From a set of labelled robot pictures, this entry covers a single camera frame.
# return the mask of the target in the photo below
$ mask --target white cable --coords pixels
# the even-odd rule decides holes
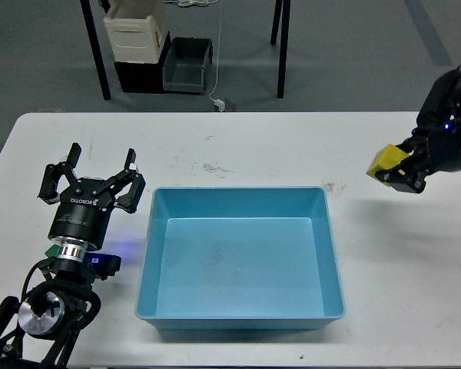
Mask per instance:
[[[215,92],[215,88],[217,88],[217,83],[218,83],[218,57],[221,53],[221,34],[222,34],[222,2],[221,2],[221,10],[220,14],[218,17],[218,43],[217,43],[217,62],[215,63],[217,71],[215,72],[215,86],[214,89],[210,94],[208,94],[208,97],[210,98],[211,101],[217,102],[217,100],[212,98],[212,94]]]
[[[181,8],[187,8],[189,6],[207,6],[209,4],[215,4],[220,0],[166,0],[164,4],[175,4]]]

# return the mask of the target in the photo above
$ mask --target light blue plastic tray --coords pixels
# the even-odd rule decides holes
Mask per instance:
[[[155,190],[135,313],[158,329],[319,329],[341,318],[324,190]]]

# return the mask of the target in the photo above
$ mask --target white table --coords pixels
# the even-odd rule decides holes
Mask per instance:
[[[81,332],[71,366],[461,366],[461,172],[428,177],[420,195],[364,174],[378,150],[408,137],[415,117],[22,116],[0,155],[0,302],[20,294],[50,246],[56,206],[36,198],[46,164],[76,141],[77,175],[107,178],[134,148],[147,187],[136,214],[111,216],[102,251],[120,255],[121,270],[95,282],[101,313]],[[134,316],[155,188],[311,185],[327,190],[344,318],[321,331],[159,332]],[[46,347],[29,340],[25,358],[41,360]]]

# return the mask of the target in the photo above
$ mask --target metal leg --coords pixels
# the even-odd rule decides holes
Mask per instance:
[[[104,9],[104,13],[109,12],[109,8],[111,7],[109,5],[109,0],[99,0],[101,2],[101,6]]]
[[[80,0],[80,4],[82,7],[82,12],[84,13],[85,26],[87,27],[87,33],[91,43],[95,67],[98,70],[102,95],[104,96],[105,100],[109,100],[111,98],[111,92],[109,91],[108,77],[106,76],[106,70],[104,69],[104,63],[102,62],[102,54],[101,48],[99,48],[98,36],[95,32],[95,24],[94,18],[92,17],[91,4],[89,3],[89,0]]]
[[[289,39],[289,21],[290,0],[285,0],[282,9],[282,35],[280,37],[280,60],[278,63],[278,98],[284,98],[285,69],[287,68],[287,43]]]
[[[280,12],[282,11],[283,3],[284,3],[284,0],[275,1],[274,24],[271,27],[271,39],[270,39],[270,43],[272,45],[277,44],[278,25],[280,24]]]

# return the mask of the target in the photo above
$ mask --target yellow cube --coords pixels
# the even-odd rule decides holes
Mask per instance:
[[[397,148],[395,145],[389,144],[376,154],[376,157],[372,161],[372,164],[369,166],[369,169],[367,169],[366,174],[378,180],[376,178],[376,173],[378,171],[394,168],[403,159],[408,158],[409,156],[410,154],[407,154],[405,151]]]

